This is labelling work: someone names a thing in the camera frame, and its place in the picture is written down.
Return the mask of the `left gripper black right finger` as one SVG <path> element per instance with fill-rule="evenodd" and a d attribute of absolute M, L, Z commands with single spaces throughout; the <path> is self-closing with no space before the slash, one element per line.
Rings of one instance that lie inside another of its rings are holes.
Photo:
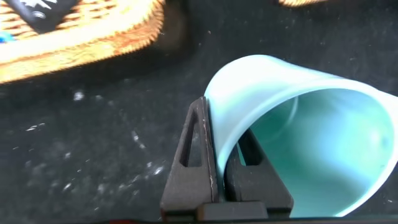
<path fill-rule="evenodd" d="M 224 186 L 229 201 L 262 202 L 269 218 L 290 217 L 293 197 L 250 129 L 231 151 Z"/>

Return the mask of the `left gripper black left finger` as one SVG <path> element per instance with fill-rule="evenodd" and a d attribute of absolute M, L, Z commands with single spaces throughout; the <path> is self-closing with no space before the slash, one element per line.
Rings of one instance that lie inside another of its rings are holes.
<path fill-rule="evenodd" d="M 194 127 L 198 127 L 201 165 L 189 167 Z M 190 104 L 170 174 L 160 200 L 163 218 L 195 218 L 197 208 L 219 199 L 208 105 L 204 96 Z"/>

